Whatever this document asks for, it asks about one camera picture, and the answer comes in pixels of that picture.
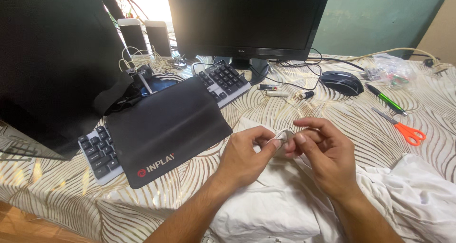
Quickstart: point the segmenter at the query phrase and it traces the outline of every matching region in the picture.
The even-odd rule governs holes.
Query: pen
[[[368,85],[366,84],[366,87],[369,89],[369,91],[371,91],[373,94],[375,94],[376,96],[378,96],[380,99],[382,99],[384,102],[386,102],[386,104],[392,109],[394,110],[394,112],[398,113],[398,114],[402,114],[402,115],[406,115],[407,116],[407,113],[405,112],[405,110],[400,107],[399,105],[397,105],[394,101],[390,100],[388,97],[386,97],[384,94],[382,94],[381,91],[379,91],[377,88],[371,86],[371,85]]]

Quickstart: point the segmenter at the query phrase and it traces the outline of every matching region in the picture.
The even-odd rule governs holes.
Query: orange scissors
[[[373,107],[372,109],[373,111],[377,112],[380,116],[388,120],[391,124],[394,124],[394,127],[396,127],[396,129],[399,130],[399,132],[404,136],[405,141],[407,141],[410,145],[418,146],[421,143],[420,141],[426,140],[426,135],[422,131],[410,128],[397,122],[393,118],[390,118],[389,116],[385,115],[385,113],[380,112],[375,107]]]

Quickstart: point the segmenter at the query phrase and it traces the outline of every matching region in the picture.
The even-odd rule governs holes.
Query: monitor base
[[[231,64],[236,70],[252,71],[252,79],[249,81],[251,85],[255,85],[263,81],[268,74],[269,64],[266,59],[242,59],[231,57],[216,57],[214,64],[224,59],[226,63]]]

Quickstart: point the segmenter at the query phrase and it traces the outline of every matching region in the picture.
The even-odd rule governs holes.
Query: black mouse pad
[[[152,182],[233,133],[197,77],[106,118],[133,189]]]

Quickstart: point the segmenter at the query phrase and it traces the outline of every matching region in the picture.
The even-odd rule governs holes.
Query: black mouse
[[[326,71],[322,73],[320,80],[327,88],[347,96],[357,96],[364,92],[359,79],[348,72]]]

